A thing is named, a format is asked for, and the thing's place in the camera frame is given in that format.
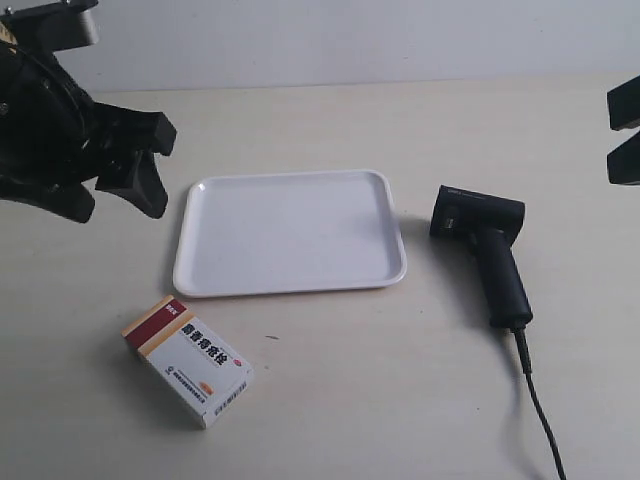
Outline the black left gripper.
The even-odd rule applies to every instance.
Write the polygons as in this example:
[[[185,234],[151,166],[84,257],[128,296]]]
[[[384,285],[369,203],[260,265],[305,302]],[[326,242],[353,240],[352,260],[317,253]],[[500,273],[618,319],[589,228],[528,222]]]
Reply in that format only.
[[[177,130],[162,112],[95,103],[52,56],[1,44],[1,198],[76,223],[95,200],[83,183],[160,219],[168,194],[153,153],[169,156]],[[105,149],[124,154],[101,174]]]

